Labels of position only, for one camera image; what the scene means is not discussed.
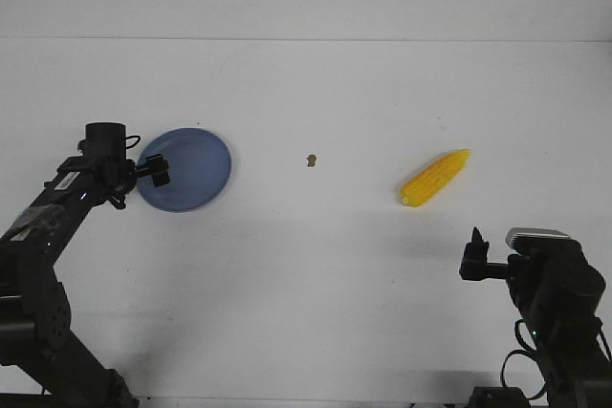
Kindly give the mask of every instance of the toy corn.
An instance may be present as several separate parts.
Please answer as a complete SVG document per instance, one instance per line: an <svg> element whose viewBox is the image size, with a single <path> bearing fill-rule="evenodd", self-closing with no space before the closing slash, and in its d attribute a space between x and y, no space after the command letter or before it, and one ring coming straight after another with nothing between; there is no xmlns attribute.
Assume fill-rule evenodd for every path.
<svg viewBox="0 0 612 408"><path fill-rule="evenodd" d="M463 169L470 153L467 148L448 153L419 172L400 188L402 203L411 207L426 203Z"/></svg>

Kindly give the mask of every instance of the cable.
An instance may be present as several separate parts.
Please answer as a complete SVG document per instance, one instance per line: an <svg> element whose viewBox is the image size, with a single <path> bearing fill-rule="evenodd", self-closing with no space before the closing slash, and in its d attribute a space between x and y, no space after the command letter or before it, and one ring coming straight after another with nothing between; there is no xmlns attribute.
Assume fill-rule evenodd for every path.
<svg viewBox="0 0 612 408"><path fill-rule="evenodd" d="M139 144L139 142L141 141L141 137L139 135L134 135L134 136L128 136L127 138L125 138L125 140L131 140L131 139L135 139L136 141L125 147L125 150L129 150L130 148L134 148L136 145Z"/></svg>
<svg viewBox="0 0 612 408"><path fill-rule="evenodd" d="M530 360L532 360L533 362L536 362L536 358L531 353L528 353L527 351L522 350L522 349L515 349L514 351L512 351L508 355L506 355L506 358L504 359L504 363L501 366L501 373L499 374L499 379L501 380L501 385L503 386L504 389L508 389L509 388L508 384L506 383L506 364L508 363L508 360L510 360L510 357L512 357L513 355L524 355L527 358L529 358ZM544 385L537 392L537 394L535 394L532 397L527 397L527 399L528 400L537 400L538 398L542 397L544 394L546 394L546 383L544 383Z"/></svg>
<svg viewBox="0 0 612 408"><path fill-rule="evenodd" d="M520 324L524 324L524 323L525 321L523 319L520 319L514 322L514 336L516 337L516 341L518 341L518 344L520 344L520 346L525 351L533 355L536 355L536 349L532 348L529 344L527 344L527 342L525 342L525 340L523 339L523 336L520 334Z"/></svg>
<svg viewBox="0 0 612 408"><path fill-rule="evenodd" d="M610 353L610 347L608 346L608 342L605 339L605 335L603 334L603 331L600 331L600 338L601 338L601 342L603 343L603 347L605 348L605 353L608 357L608 361L612 362L612 353Z"/></svg>
<svg viewBox="0 0 612 408"><path fill-rule="evenodd" d="M499 374L499 379L504 389L508 389L508 384L506 383L506 365L508 364L508 360L510 360L510 357L514 355L523 355L529 358L530 360L532 360L533 362L537 363L536 349L532 348L529 344L527 344L527 342L523 339L523 336L520 334L520 324L521 323L524 324L525 321L523 319L520 319L514 322L514 336L516 337L516 341L518 341L518 344L523 349L515 349L514 351L511 351L508 355L506 355L506 358L504 359L504 363L501 366L501 373ZM537 392L537 394L535 394L533 397L528 397L527 399L537 400L538 398L542 397L544 394L546 394L546 382L544 382L544 385Z"/></svg>

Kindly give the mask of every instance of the yellow corn cob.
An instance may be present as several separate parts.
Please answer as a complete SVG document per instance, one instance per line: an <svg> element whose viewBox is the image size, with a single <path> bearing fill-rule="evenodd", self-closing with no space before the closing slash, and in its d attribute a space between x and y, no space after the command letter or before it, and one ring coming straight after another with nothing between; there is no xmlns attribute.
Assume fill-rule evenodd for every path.
<svg viewBox="0 0 612 408"><path fill-rule="evenodd" d="M400 188L402 203L411 207L426 203L463 169L470 153L467 148L457 150L426 167Z"/></svg>

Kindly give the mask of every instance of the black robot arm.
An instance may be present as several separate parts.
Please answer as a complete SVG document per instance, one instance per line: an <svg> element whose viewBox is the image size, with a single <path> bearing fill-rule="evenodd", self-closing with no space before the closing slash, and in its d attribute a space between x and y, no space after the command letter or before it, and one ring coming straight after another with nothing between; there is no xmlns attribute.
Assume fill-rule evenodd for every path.
<svg viewBox="0 0 612 408"><path fill-rule="evenodd" d="M546 229L513 228L508 245L517 253L508 265L487 262L489 243L475 228L466 245L460 274L463 279L505 279L514 305L534 341L529 346L518 331L519 354L539 367L551 408L609 408L612 406L611 356L597 337L601 321L595 310L605 281L591 267L580 244L564 233ZM502 372L502 383L505 386ZM522 393L476 388L472 407L529 406Z"/></svg>
<svg viewBox="0 0 612 408"><path fill-rule="evenodd" d="M161 156L126 158L125 126L92 123L56 177L0 238L0 363L18 365L49 396L0 395L2 407L138 406L122 377L106 370L71 332L66 292L54 264L92 207L125 208L138 177L169 182Z"/></svg>

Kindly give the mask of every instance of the blue plate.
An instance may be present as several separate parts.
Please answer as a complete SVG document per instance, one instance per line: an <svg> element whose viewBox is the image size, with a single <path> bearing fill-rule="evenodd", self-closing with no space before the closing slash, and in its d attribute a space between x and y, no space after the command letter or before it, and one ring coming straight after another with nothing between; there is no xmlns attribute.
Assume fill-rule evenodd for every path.
<svg viewBox="0 0 612 408"><path fill-rule="evenodd" d="M208 203L230 178L231 156L225 143L199 128L180 128L149 143L139 164L161 153L168 161L170 183L156 188L150 177L138 180L142 197L168 212L185 212Z"/></svg>

